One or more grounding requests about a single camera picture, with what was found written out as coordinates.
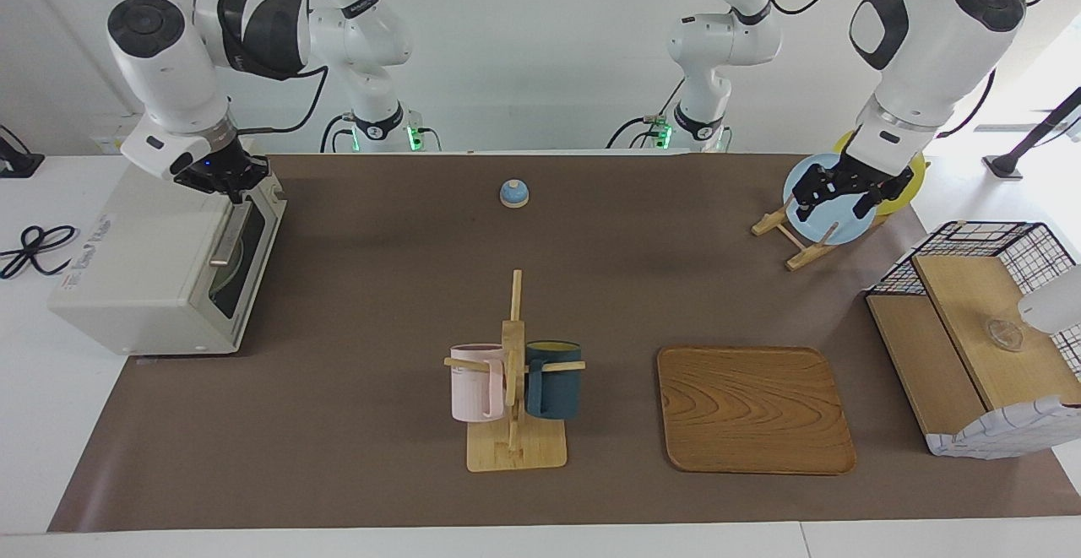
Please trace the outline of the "pale green plate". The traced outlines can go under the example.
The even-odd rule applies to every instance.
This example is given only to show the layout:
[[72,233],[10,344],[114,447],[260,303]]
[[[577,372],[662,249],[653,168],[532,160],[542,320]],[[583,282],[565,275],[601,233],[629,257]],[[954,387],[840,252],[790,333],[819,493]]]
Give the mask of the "pale green plate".
[[215,273],[213,273],[211,284],[208,289],[209,296],[216,296],[216,294],[226,288],[226,285],[231,284],[236,274],[238,274],[241,261],[243,260],[244,247],[243,242],[239,242],[233,245],[233,250],[231,254],[229,254],[229,258],[225,265],[215,267]]

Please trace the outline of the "metal tray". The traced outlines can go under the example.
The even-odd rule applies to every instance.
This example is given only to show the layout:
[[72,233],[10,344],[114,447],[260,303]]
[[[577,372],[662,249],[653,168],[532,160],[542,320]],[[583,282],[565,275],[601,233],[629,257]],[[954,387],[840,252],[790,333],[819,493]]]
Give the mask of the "metal tray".
[[208,260],[209,285],[215,267],[225,265],[233,245],[243,242],[244,255],[231,284],[214,297],[209,296],[206,289],[205,316],[211,327],[221,332],[221,338],[214,338],[206,347],[208,353],[239,350],[285,209],[285,189],[273,173],[246,192],[243,204],[227,208]]

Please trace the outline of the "white toaster oven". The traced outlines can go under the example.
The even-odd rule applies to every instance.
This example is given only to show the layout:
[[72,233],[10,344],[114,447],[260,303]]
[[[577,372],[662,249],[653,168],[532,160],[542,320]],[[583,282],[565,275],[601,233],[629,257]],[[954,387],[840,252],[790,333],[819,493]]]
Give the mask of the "white toaster oven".
[[46,308],[122,357],[216,355],[208,260],[229,205],[128,167]]

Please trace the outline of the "yellow plate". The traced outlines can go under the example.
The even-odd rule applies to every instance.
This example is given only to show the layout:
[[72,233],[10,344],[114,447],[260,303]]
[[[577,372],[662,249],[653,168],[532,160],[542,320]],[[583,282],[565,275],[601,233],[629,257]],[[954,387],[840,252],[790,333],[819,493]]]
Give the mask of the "yellow plate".
[[[854,131],[849,130],[841,136],[841,138],[837,140],[837,142],[835,142],[833,152],[841,154],[843,147],[848,145],[848,142],[852,138],[853,134]],[[922,188],[927,171],[926,157],[924,157],[924,152],[922,150],[916,154],[915,158],[911,159],[911,162],[909,162],[909,170],[911,170],[915,176],[912,176],[912,178],[908,181],[908,184],[904,186],[899,196],[893,200],[884,199],[875,208],[873,217],[872,213],[868,213],[868,215],[864,217],[864,220],[872,220],[872,228],[888,222],[889,215],[899,212],[900,209],[908,207],[911,204],[911,201],[915,200],[916,194]],[[850,199],[849,203],[857,203],[862,196],[864,195],[856,195],[855,199]]]

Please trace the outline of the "wooden shelf box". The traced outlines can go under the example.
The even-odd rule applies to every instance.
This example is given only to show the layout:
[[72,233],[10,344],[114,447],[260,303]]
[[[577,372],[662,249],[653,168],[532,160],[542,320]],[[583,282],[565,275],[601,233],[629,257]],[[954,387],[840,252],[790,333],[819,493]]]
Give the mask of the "wooden shelf box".
[[[1002,263],[915,257],[915,270],[929,295],[872,295],[869,309],[924,436],[1046,396],[1081,404],[1081,382],[1050,336],[1020,319],[1023,295]],[[980,326],[1007,307],[1007,320],[1031,328],[1019,353],[999,350]]]

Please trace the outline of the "brown table mat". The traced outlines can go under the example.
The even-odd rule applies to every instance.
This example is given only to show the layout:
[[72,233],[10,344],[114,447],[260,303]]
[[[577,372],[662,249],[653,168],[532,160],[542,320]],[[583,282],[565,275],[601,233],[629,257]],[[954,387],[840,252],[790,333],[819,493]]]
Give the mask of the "brown table mat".
[[[926,449],[860,290],[911,213],[801,273],[750,226],[795,155],[276,155],[286,211],[236,357],[129,360],[53,532],[1072,516],[1049,451]],[[503,207],[504,181],[529,203]],[[494,342],[524,270],[529,338],[584,348],[568,465],[472,474],[443,358]],[[690,474],[665,457],[655,357],[802,346],[833,369],[842,476]]]

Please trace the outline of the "black angled stand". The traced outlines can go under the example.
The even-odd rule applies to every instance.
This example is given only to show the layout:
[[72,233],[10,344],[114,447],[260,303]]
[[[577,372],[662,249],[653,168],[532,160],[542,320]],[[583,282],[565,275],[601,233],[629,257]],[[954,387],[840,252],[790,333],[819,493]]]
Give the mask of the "black angled stand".
[[1010,151],[1000,155],[985,155],[980,161],[997,178],[1022,180],[1023,174],[1017,170],[1017,165],[1019,165],[1024,154],[1059,138],[1079,124],[1081,124],[1081,87],[1077,87],[1066,99],[1051,109],[1046,118],[1035,124]]

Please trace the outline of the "small clear glass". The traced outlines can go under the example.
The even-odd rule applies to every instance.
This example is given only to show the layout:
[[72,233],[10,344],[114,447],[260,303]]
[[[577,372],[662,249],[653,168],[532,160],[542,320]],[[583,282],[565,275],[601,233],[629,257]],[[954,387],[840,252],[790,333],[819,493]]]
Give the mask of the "small clear glass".
[[990,318],[985,323],[988,338],[1001,349],[1019,353],[1024,347],[1024,329],[1007,319]]

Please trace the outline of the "small black stand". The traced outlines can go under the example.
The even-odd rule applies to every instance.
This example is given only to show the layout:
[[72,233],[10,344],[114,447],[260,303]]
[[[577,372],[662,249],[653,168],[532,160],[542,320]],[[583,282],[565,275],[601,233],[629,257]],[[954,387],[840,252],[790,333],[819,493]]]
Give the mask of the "small black stand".
[[28,178],[42,165],[45,155],[34,152],[11,128],[0,123],[0,178]]

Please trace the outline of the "brown wooden tray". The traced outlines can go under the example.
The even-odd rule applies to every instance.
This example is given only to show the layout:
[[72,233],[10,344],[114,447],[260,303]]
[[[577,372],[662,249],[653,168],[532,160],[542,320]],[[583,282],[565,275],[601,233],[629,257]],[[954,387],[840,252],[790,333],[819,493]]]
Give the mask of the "brown wooden tray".
[[855,468],[833,369],[814,348],[669,346],[655,363],[665,455],[676,469],[842,476]]

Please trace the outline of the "white rounded device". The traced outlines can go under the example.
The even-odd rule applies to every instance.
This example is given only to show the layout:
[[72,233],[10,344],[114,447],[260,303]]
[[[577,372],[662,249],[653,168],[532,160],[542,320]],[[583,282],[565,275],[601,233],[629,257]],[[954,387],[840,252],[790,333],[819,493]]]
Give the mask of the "white rounded device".
[[1081,264],[1023,296],[1017,313],[1024,323],[1047,335],[1081,324]]

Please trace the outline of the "dark blue mug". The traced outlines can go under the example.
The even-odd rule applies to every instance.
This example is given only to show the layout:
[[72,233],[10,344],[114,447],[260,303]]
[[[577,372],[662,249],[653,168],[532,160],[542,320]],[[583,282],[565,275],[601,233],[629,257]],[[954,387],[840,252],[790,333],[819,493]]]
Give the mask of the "dark blue mug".
[[582,372],[544,371],[546,363],[582,361],[582,346],[570,340],[532,340],[525,345],[528,415],[570,420],[579,415]]

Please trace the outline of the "pink mug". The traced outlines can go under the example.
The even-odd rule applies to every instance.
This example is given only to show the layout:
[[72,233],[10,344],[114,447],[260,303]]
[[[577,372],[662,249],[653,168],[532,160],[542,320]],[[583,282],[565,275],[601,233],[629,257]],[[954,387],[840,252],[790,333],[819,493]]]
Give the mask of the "pink mug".
[[503,347],[498,344],[455,345],[449,348],[449,357],[486,366],[483,371],[459,366],[449,369],[452,417],[467,423],[503,418],[506,415]]

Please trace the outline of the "wooden mug rack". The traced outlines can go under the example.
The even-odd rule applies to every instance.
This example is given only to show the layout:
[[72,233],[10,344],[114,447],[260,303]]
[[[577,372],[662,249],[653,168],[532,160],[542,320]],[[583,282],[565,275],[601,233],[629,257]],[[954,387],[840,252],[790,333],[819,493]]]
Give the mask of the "wooden mug rack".
[[521,320],[521,269],[513,270],[508,319],[502,321],[502,357],[489,348],[470,357],[449,355],[453,372],[484,375],[489,388],[482,420],[467,423],[466,467],[471,473],[555,469],[568,465],[565,425],[560,420],[528,413],[526,381],[534,373],[526,362],[525,324]]

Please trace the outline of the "white wall box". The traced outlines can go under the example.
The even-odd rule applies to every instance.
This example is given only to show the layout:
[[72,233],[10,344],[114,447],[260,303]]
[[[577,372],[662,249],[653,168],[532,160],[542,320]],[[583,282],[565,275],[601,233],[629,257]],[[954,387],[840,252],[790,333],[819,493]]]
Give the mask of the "white wall box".
[[141,112],[125,116],[93,116],[90,138],[101,154],[120,154],[124,140],[142,119]]

